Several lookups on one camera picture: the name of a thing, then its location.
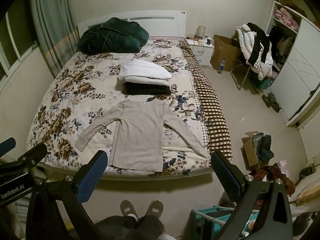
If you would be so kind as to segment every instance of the metal chair leg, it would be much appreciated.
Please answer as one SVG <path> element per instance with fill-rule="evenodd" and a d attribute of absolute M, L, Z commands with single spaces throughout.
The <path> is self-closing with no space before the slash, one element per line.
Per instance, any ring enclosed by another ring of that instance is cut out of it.
<path fill-rule="evenodd" d="M 231 72 L 230 72 L 230 74 L 231 74 L 231 76 L 232 76 L 232 78 L 233 78 L 233 81 L 235 82 L 238 90 L 241 90 L 241 88 L 242 88 L 245 80 L 247 79 L 247 76 L 248 76 L 248 73 L 249 73 L 249 70 L 250 70 L 250 66 L 248 66 L 247 73 L 245 74 L 244 79 L 243 79 L 241 85 L 239 86 L 238 81 L 237 81 L 236 76 L 235 76 L 235 74 L 233 73 L 233 71 L 234 71 L 236 68 L 240 67 L 241 65 L 242 65 L 242 63 L 239 64 L 238 66 L 235 66 L 233 69 L 231 69 Z"/>

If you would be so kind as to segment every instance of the small cardboard box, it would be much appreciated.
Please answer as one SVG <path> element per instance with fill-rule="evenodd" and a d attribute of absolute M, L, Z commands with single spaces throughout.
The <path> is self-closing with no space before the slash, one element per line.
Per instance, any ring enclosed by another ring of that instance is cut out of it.
<path fill-rule="evenodd" d="M 246 155 L 247 160 L 248 160 L 249 168 L 252 171 L 269 165 L 269 162 L 259 163 L 259 161 L 258 161 L 256 152 L 255 152 L 253 144 L 252 144 L 252 136 L 254 134 L 257 134 L 257 133 L 259 133 L 259 132 L 258 131 L 246 132 L 245 134 L 248 137 L 242 138 L 243 149 L 245 151 L 245 155 Z"/>
<path fill-rule="evenodd" d="M 226 61 L 223 71 L 231 71 L 233 67 L 239 65 L 239 63 L 234 61 L 239 60 L 242 56 L 239 42 L 219 35 L 214 35 L 213 38 L 214 53 L 211 57 L 210 64 L 214 69 L 217 69 L 221 60 L 225 58 Z"/>

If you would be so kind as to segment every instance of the plastic bottle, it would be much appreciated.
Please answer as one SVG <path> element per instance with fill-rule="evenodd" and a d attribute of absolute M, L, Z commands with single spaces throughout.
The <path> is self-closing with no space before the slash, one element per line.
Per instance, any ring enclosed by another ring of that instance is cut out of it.
<path fill-rule="evenodd" d="M 224 68 L 225 61 L 226 61 L 226 59 L 223 58 L 223 59 L 221 60 L 220 64 L 219 64 L 219 67 L 218 67 L 218 69 L 217 69 L 217 72 L 218 72 L 219 74 L 222 74 L 222 70 L 223 70 L 223 68 Z"/>

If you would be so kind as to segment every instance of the logo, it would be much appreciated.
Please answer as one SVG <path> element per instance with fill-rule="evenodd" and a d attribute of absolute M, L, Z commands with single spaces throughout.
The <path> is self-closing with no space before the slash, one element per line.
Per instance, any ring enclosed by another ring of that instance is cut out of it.
<path fill-rule="evenodd" d="M 2 199 L 5 199 L 5 198 L 7 198 L 7 197 L 10 197 L 11 195 L 13 195 L 13 194 L 16 193 L 16 192 L 19 192 L 19 191 L 22 190 L 22 189 L 24 189 L 24 185 L 23 185 L 23 184 L 21 184 L 20 187 L 18 186 L 18 187 L 16 187 L 16 188 L 12 189 L 12 190 L 8 190 L 7 193 L 1 194 L 0 197 L 1 197 Z"/>

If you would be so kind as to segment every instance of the white nightstand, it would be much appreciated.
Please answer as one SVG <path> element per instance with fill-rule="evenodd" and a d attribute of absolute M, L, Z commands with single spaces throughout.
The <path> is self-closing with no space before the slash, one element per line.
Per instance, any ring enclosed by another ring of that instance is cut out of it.
<path fill-rule="evenodd" d="M 212 45 L 212 43 L 210 45 L 208 45 L 207 42 L 207 38 L 204 38 L 203 40 L 203 45 L 199 45 L 198 41 L 193 41 L 190 39 L 186 39 L 186 41 L 189 43 L 190 48 L 193 51 L 193 54 L 196 55 L 197 61 L 199 62 L 199 65 L 203 65 L 203 66 L 210 66 L 210 60 L 211 57 L 213 55 L 213 51 L 214 51 L 214 46 Z"/>

